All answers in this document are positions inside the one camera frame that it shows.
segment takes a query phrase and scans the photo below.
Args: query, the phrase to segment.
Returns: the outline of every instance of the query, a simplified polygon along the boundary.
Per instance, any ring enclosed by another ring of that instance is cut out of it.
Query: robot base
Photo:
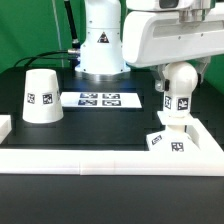
[[[167,128],[165,131],[147,135],[146,140],[150,151],[213,152],[216,150],[223,152],[203,124],[190,114],[185,118],[172,118],[163,111],[157,113],[161,123],[166,127],[186,125],[186,132],[170,131],[171,129]]]
[[[185,134],[165,131],[147,136],[155,173],[171,175],[217,175],[224,173],[224,153],[198,119]]]
[[[81,79],[88,79],[91,81],[117,81],[121,79],[128,79],[130,77],[130,68],[127,67],[124,71],[116,74],[91,74],[83,72],[79,66],[76,67],[75,77]]]

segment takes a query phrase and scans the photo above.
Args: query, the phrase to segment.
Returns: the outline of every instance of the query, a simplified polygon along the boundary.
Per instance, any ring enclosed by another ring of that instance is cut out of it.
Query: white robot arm
[[[123,57],[135,67],[157,66],[162,81],[156,82],[156,89],[164,91],[163,111],[158,115],[166,129],[147,136],[149,149],[172,150],[172,143],[178,142],[195,150],[185,127],[193,123],[191,94],[198,71],[185,61],[197,59],[202,65],[198,70],[204,73],[210,57],[224,53],[224,3],[127,0],[127,7],[134,12],[124,24]]]
[[[85,0],[86,40],[81,45],[77,76],[95,81],[121,78],[130,68],[122,57],[119,0]]]

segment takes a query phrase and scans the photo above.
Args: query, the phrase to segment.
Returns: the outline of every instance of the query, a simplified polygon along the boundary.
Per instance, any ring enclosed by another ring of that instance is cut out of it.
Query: white block
[[[113,175],[114,151],[82,151],[80,175]]]
[[[79,174],[79,151],[0,150],[0,173]]]
[[[0,144],[12,130],[10,115],[0,115]]]

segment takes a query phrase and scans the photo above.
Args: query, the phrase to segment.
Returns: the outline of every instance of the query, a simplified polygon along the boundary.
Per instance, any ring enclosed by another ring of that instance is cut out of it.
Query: robot logo
[[[173,152],[184,152],[183,142],[171,142],[171,147]]]
[[[97,41],[97,43],[109,43],[109,40],[108,40],[105,32],[102,33],[102,35],[100,36],[100,39]]]
[[[166,96],[165,97],[165,107],[168,108],[168,109],[171,109],[171,97],[169,96]]]

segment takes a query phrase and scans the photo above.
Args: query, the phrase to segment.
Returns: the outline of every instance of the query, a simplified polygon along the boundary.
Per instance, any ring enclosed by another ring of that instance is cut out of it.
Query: black label
[[[61,96],[60,96],[60,93],[59,91],[57,90],[57,97],[58,97],[58,101],[60,100]]]
[[[96,99],[98,98],[98,94],[97,93],[81,93],[80,98]]]
[[[183,142],[172,142],[171,147],[173,152],[184,152]]]
[[[52,104],[52,103],[53,103],[52,94],[44,94],[43,95],[43,104]]]
[[[104,99],[120,99],[120,94],[118,93],[105,93],[103,94]]]
[[[97,100],[79,100],[79,106],[97,106]]]
[[[161,9],[176,8],[178,4],[179,4],[179,0],[159,0],[159,6]]]
[[[178,99],[178,110],[187,110],[189,106],[189,98],[180,98]]]
[[[107,38],[107,35],[103,32],[102,35],[100,36],[99,40],[97,43],[109,43],[109,40]]]
[[[156,138],[154,138],[154,139],[152,140],[152,145],[157,144],[157,143],[160,142],[161,140],[162,140],[162,136],[161,136],[161,135],[157,136]]]
[[[27,102],[35,104],[35,95],[31,94],[31,93],[28,93],[28,95],[27,95]]]
[[[165,97],[165,107],[168,108],[168,109],[171,109],[171,97],[169,96],[166,96]]]
[[[109,106],[121,106],[121,101],[120,100],[103,100],[103,106],[109,107]]]

